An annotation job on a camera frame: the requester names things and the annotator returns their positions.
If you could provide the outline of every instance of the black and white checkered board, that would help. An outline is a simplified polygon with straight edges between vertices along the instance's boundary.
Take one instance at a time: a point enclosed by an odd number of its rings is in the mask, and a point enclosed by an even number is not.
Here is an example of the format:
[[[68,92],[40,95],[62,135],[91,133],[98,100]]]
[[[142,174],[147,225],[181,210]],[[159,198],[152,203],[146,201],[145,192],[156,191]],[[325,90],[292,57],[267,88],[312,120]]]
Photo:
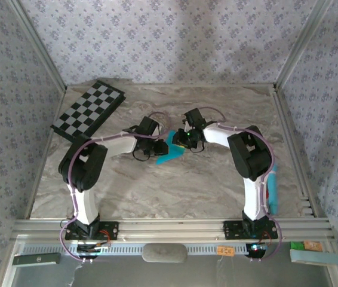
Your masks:
[[[51,127],[71,142],[82,133],[90,137],[124,99],[123,91],[97,81]]]

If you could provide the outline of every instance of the floral wallpaper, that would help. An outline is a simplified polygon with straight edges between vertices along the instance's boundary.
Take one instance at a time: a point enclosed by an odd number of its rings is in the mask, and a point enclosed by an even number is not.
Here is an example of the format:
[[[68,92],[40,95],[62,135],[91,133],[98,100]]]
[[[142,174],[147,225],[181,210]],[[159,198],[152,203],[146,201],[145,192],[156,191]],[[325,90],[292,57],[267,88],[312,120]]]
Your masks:
[[[273,83],[315,0],[21,0],[65,83]]]
[[[0,0],[0,263],[25,207],[60,93]]]
[[[338,0],[287,81],[284,93],[318,200],[338,231]]]

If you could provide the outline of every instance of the floor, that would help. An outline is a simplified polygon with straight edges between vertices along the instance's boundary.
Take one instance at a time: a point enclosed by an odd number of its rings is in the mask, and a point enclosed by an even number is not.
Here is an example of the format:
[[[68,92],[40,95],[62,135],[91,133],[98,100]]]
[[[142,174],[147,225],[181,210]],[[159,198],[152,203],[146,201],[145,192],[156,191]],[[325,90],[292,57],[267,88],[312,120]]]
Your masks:
[[[89,86],[69,87],[61,113]],[[185,112],[201,106],[219,108],[227,124],[255,124],[270,141],[279,165],[279,216],[300,216],[296,175],[268,94],[243,87],[115,86],[125,91],[126,100],[94,137],[118,133],[152,111],[169,113],[173,129],[178,129]],[[214,111],[202,114],[208,120],[219,119]],[[156,119],[165,124],[164,118]],[[31,218],[72,216],[67,186],[57,172],[69,147],[69,141],[53,136]],[[154,159],[139,162],[131,154],[107,159],[94,189],[102,218],[239,218],[244,206],[242,177],[233,166],[230,151],[214,144],[208,144],[202,153],[187,151],[183,157],[161,165]]]

